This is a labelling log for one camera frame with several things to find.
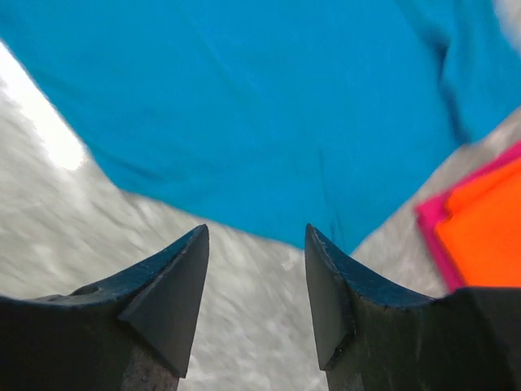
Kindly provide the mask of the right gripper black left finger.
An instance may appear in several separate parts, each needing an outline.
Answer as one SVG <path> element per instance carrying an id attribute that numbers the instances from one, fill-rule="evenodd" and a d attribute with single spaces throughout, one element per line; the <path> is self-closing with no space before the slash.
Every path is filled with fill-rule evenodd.
<path id="1" fill-rule="evenodd" d="M 2 389 L 175 390 L 190 361 L 208 256 L 201 225 L 67 296 L 2 297 Z"/>

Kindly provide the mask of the teal blue t shirt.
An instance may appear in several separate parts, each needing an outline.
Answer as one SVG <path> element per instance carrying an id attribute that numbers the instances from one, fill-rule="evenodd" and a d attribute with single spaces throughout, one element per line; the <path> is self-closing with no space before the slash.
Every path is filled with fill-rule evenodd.
<path id="1" fill-rule="evenodd" d="M 118 187 L 297 247 L 520 105 L 490 1 L 4 1 L 1 37 Z"/>

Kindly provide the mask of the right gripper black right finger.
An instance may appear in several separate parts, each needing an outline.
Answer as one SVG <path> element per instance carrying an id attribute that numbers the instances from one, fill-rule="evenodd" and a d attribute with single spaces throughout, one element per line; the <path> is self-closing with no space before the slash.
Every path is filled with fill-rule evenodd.
<path id="1" fill-rule="evenodd" d="M 517 390 L 520 291 L 432 298 L 375 273 L 307 226 L 318 365 L 331 390 Z"/>

